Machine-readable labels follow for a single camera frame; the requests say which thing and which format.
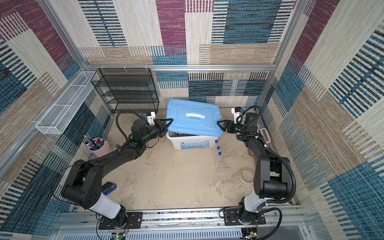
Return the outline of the clear test tube rack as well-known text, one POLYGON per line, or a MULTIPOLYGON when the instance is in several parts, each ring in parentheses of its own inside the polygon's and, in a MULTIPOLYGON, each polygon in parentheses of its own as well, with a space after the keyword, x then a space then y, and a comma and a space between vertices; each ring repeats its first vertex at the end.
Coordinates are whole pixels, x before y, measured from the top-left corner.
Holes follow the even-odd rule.
POLYGON ((219 168, 215 167, 216 172, 224 172, 224 171, 229 170, 228 163, 227 163, 227 155, 225 153, 225 150, 223 148, 221 148, 220 152, 222 152, 220 167, 219 168))

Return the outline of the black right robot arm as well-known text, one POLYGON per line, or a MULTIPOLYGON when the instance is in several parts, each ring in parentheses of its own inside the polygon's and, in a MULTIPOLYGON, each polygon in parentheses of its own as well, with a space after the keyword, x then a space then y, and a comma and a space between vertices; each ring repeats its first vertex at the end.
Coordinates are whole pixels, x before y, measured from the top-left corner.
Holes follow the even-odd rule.
POLYGON ((296 193, 297 181, 288 158, 274 152, 262 134, 258 133, 258 114, 246 113, 245 124, 232 120, 218 121, 219 127, 227 133, 235 134, 256 158, 254 190, 238 204, 239 222, 249 225, 258 219, 270 204, 285 204, 296 193))

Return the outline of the blue plastic box lid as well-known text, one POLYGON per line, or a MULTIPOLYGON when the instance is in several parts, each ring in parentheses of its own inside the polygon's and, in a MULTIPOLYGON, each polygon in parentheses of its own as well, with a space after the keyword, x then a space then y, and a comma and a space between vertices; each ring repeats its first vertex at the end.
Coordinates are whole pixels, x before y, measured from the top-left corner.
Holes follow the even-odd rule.
POLYGON ((170 132, 210 137, 223 135, 217 124, 222 120, 220 108, 213 104, 170 99, 167 118, 173 119, 168 128, 170 132))

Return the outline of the blue-capped test tube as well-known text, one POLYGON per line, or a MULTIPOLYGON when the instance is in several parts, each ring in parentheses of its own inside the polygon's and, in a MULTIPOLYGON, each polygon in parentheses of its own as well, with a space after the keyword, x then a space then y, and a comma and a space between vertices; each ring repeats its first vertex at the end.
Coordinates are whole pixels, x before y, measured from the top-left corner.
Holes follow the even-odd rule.
POLYGON ((220 167, 220 161, 221 161, 222 152, 217 152, 214 157, 214 164, 216 168, 220 167))
POLYGON ((214 147, 213 147, 213 156, 215 156, 215 154, 217 153, 217 147, 218 147, 218 140, 215 140, 214 142, 214 147))
POLYGON ((213 151, 213 158, 214 159, 218 156, 220 149, 221 149, 220 146, 216 146, 214 148, 214 151, 213 151))

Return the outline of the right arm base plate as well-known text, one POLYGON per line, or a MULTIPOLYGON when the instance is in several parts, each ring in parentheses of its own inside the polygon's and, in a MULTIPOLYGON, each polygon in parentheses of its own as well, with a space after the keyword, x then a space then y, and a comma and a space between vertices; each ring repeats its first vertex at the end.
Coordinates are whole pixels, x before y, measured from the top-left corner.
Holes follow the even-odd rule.
POLYGON ((222 208, 219 210, 219 216, 224 219, 226 226, 266 224, 266 219, 262 214, 241 212, 236 208, 222 208))

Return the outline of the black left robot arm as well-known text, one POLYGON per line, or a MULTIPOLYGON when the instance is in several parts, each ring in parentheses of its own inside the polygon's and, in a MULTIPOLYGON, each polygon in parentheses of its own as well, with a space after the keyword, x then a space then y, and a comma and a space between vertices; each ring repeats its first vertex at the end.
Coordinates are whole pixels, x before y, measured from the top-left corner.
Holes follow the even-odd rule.
POLYGON ((143 116, 137 116, 130 135, 118 127, 125 143, 117 146, 116 150, 97 159, 78 160, 68 166, 69 174, 61 190, 65 200, 101 215, 115 229, 126 228, 129 218, 124 206, 103 194, 103 178, 121 165, 138 159, 147 149, 147 143, 166 135, 173 122, 173 119, 154 119, 151 125, 143 116))

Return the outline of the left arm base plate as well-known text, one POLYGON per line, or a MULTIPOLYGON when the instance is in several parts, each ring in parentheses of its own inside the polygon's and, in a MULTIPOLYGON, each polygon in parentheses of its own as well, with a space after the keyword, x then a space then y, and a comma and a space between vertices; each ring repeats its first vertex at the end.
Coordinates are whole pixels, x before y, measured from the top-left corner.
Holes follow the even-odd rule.
POLYGON ((128 230, 139 229, 142 224, 143 212, 126 212, 114 219, 102 217, 98 230, 128 230))

